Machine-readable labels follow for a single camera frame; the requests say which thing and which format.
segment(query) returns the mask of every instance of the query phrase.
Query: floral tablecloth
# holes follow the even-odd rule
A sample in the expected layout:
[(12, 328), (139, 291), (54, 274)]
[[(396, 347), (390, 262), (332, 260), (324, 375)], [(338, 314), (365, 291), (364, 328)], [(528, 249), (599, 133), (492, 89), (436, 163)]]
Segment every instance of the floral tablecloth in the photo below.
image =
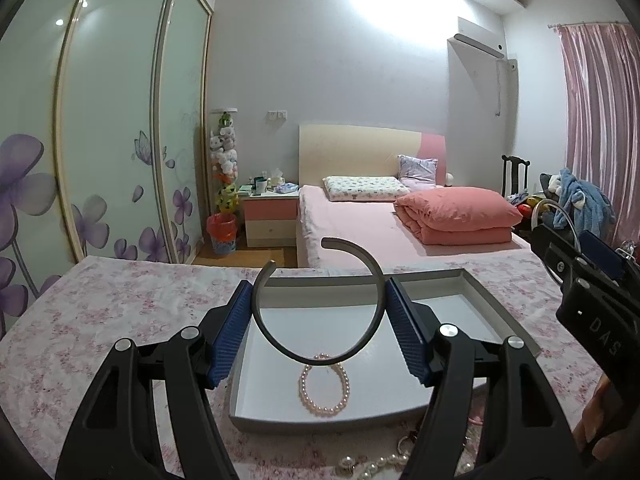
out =
[[(430, 269), (434, 268), (430, 260)], [(542, 347), (538, 362), (571, 425), (590, 398), (600, 369), (555, 318), (559, 289), (529, 251), (447, 256), (435, 267), (465, 267)], [(410, 272), (396, 267), (387, 272)], [(66, 432), (94, 373), (116, 340), (138, 345), (165, 340), (225, 304), (239, 280), (258, 269), (225, 269), (87, 257), (39, 298), (0, 342), (0, 405), (27, 449), (51, 475)], [(338, 276), (358, 271), (283, 269), (274, 276)], [(226, 384), (210, 393), (214, 416), (240, 478), (321, 479), (345, 453), (386, 456), (407, 432), (398, 425), (340, 435), (275, 436), (241, 433), (228, 418)], [(180, 474), (156, 387), (162, 455)], [(380, 475), (391, 478), (395, 473)]]

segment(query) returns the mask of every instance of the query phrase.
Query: cup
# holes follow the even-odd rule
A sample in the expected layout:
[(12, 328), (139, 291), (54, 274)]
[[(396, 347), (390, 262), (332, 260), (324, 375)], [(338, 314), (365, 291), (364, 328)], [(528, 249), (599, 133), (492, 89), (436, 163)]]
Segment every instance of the cup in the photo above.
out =
[(255, 178), (255, 193), (261, 195), (267, 191), (267, 179), (263, 176), (257, 176)]

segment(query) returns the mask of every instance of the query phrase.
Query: wooden floor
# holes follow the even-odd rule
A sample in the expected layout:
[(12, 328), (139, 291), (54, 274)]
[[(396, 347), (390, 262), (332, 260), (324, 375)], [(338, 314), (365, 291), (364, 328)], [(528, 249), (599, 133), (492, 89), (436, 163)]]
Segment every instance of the wooden floor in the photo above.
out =
[(238, 238), (236, 252), (227, 256), (218, 256), (213, 252), (211, 240), (208, 237), (200, 252), (193, 261), (193, 265), (209, 267), (255, 267), (261, 268), (269, 260), (274, 260), (278, 267), (295, 269), (298, 266), (295, 247), (274, 247), (250, 249), (246, 246), (244, 234)]

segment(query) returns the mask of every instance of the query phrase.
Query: sliding door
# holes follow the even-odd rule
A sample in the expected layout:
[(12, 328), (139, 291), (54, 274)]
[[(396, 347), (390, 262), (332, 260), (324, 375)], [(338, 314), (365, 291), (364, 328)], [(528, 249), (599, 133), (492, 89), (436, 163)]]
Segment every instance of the sliding door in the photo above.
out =
[(76, 0), (25, 0), (0, 38), (0, 338), (76, 262), (60, 200), (52, 96)]
[(58, 91), (63, 183), (79, 258), (168, 261), (150, 113), (164, 4), (82, 0), (76, 15)]
[(209, 13), (198, 0), (173, 0), (162, 52), (159, 144), (172, 260), (184, 263), (202, 243), (202, 85)]

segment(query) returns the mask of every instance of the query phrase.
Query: headboard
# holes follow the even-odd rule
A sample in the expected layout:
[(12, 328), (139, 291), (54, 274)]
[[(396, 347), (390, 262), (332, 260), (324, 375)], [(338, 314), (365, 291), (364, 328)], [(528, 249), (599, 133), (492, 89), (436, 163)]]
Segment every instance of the headboard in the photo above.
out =
[(300, 126), (300, 186), (320, 186), (330, 175), (398, 176), (398, 155), (437, 158), (436, 183), (444, 186), (447, 150), (443, 136), (339, 124)]

